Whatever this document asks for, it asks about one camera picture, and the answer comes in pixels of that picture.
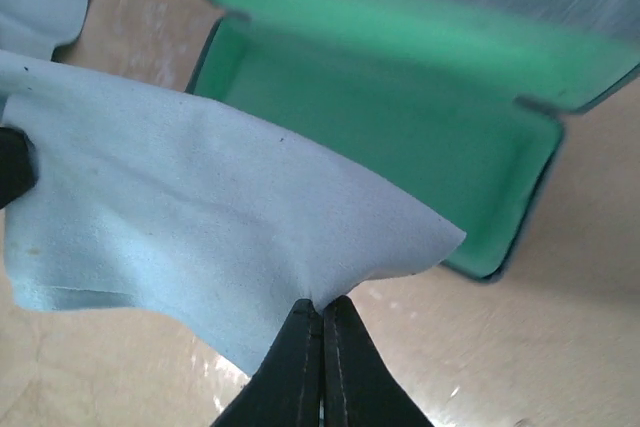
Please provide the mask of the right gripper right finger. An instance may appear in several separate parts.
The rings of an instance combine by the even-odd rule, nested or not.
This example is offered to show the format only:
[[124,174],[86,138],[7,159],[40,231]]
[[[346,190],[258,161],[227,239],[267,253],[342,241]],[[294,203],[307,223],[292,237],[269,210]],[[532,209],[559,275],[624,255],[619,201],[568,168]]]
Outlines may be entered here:
[[433,426],[387,369],[349,297],[333,301],[323,318],[327,426]]

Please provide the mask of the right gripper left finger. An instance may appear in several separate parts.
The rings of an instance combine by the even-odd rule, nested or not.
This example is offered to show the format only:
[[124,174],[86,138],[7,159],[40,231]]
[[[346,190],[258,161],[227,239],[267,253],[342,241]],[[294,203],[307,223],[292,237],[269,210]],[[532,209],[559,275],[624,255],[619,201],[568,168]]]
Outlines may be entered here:
[[215,420],[217,427],[318,427],[324,380],[323,320],[295,302],[259,369]]

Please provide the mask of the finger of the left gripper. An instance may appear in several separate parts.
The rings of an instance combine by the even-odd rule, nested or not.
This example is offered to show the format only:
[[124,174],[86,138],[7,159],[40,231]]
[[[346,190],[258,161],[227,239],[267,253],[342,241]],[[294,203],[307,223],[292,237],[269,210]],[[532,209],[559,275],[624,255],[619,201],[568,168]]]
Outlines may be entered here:
[[37,176],[25,133],[2,127],[0,138],[0,209],[4,209],[31,190]]

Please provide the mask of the blue-grey glasses case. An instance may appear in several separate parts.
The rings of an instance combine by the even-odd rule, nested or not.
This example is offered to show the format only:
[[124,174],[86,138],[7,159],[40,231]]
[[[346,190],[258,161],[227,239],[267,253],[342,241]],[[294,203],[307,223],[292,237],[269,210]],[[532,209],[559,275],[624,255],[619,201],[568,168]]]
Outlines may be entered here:
[[187,90],[305,136],[461,228],[501,276],[564,118],[639,74],[639,0],[209,0]]

